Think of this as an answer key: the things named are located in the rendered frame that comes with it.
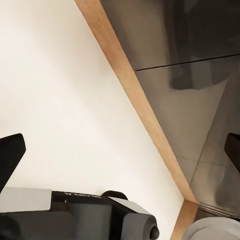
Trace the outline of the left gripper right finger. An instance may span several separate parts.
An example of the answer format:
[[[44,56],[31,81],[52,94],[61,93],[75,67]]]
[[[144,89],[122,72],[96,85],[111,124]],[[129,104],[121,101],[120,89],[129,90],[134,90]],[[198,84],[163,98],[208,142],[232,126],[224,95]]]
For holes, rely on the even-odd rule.
[[[240,135],[228,133],[224,151],[240,173]]]

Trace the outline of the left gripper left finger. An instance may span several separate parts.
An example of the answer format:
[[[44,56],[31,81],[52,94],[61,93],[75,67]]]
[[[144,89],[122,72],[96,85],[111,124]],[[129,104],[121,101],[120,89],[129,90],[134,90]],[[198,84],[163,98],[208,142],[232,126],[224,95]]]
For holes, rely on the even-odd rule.
[[[26,153],[22,133],[0,138],[0,193]]]

